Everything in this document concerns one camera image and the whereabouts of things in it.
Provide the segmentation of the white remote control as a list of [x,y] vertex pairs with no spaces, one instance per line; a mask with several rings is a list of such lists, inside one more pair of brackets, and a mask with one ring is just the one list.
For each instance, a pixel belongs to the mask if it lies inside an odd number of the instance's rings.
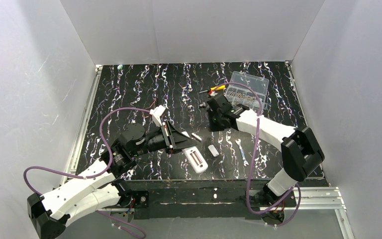
[[208,168],[208,163],[197,148],[198,141],[191,138],[186,131],[182,131],[182,134],[187,136],[192,142],[192,146],[187,146],[186,148],[182,149],[182,152],[185,154],[188,163],[191,164],[195,173],[201,174],[205,172]]

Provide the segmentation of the white battery cover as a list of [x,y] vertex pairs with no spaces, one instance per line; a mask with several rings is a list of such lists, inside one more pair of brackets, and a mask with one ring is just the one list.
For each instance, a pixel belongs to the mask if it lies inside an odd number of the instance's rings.
[[210,153],[213,155],[213,157],[217,157],[219,155],[219,152],[214,145],[212,145],[212,144],[209,145],[208,149],[209,149]]

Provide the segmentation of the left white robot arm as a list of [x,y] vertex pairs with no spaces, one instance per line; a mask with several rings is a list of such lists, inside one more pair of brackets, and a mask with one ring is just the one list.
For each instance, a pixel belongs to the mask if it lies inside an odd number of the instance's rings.
[[164,150],[167,154],[182,152],[196,173],[208,168],[196,147],[196,140],[180,132],[169,121],[146,134],[138,123],[129,124],[113,143],[110,151],[95,161],[79,178],[60,187],[27,198],[28,215],[41,239],[57,238],[67,226],[97,210],[119,205],[131,210],[147,208],[149,191],[128,188],[121,175],[136,166],[135,158]]

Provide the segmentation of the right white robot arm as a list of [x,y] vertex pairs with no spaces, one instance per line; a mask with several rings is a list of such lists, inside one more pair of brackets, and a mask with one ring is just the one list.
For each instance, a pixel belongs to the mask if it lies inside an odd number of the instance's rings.
[[264,191],[273,198],[282,196],[296,183],[304,181],[325,159],[311,128],[280,124],[258,115],[248,106],[232,105],[224,95],[207,101],[211,131],[233,128],[256,136],[277,148],[283,168],[267,183]]

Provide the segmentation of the silver battery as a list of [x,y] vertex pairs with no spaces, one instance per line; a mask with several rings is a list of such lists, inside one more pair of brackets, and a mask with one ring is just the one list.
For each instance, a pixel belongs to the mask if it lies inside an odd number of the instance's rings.
[[203,139],[199,136],[199,135],[197,135],[197,134],[195,134],[195,133],[192,133],[191,134],[195,139],[197,139],[199,142],[202,142],[203,141]]

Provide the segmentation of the clear plastic screw box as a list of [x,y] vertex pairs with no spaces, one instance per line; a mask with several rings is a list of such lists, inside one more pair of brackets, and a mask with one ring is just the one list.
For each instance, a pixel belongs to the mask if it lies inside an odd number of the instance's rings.
[[[253,76],[247,73],[241,73],[234,71],[230,82],[240,83],[251,88],[259,97],[261,103],[263,104],[263,109],[261,112],[267,109],[266,96],[268,92],[269,80]],[[248,90],[246,87],[241,85],[229,84],[225,91],[225,97],[230,103],[242,104],[252,108],[254,111],[257,111],[260,107],[258,100],[255,95]]]

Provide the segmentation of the silver wrench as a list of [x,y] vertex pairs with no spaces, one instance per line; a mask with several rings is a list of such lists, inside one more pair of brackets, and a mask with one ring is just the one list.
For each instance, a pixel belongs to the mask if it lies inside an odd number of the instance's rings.
[[241,139],[237,139],[235,140],[236,144],[238,145],[238,148],[239,148],[239,151],[241,153],[241,156],[242,156],[242,160],[243,160],[243,165],[244,167],[247,167],[249,165],[248,161],[246,160],[246,157],[245,157],[245,152],[242,148],[242,145],[241,145]]

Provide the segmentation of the yellow handled screwdriver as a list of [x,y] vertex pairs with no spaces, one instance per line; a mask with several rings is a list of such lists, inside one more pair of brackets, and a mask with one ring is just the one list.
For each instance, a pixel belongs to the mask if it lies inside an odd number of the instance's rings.
[[207,90],[201,91],[200,94],[202,94],[202,93],[210,93],[210,92],[213,92],[213,91],[220,91],[220,90],[224,90],[225,88],[226,88],[225,85],[215,86],[215,87],[212,87],[212,88],[208,88]]

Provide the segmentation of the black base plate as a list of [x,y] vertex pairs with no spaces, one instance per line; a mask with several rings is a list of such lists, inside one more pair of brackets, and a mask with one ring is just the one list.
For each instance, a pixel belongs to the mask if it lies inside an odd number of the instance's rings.
[[246,180],[119,180],[137,195],[136,220],[159,218],[261,219],[246,206]]

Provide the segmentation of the aluminium frame rail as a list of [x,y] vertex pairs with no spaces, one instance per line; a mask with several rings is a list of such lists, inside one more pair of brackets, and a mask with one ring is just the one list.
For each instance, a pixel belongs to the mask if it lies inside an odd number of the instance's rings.
[[67,174],[76,174],[79,159],[80,159],[80,153],[82,150],[83,141],[85,138],[85,134],[87,132],[88,123],[90,120],[90,115],[93,108],[94,99],[96,97],[96,92],[98,88],[98,84],[100,82],[101,72],[102,72],[103,66],[102,65],[96,65],[95,66],[95,77],[93,79],[92,87],[90,90],[90,93],[88,95],[86,105],[84,107],[83,115],[80,121],[80,126],[71,150],[71,153],[68,158],[67,165],[65,167],[64,172]]

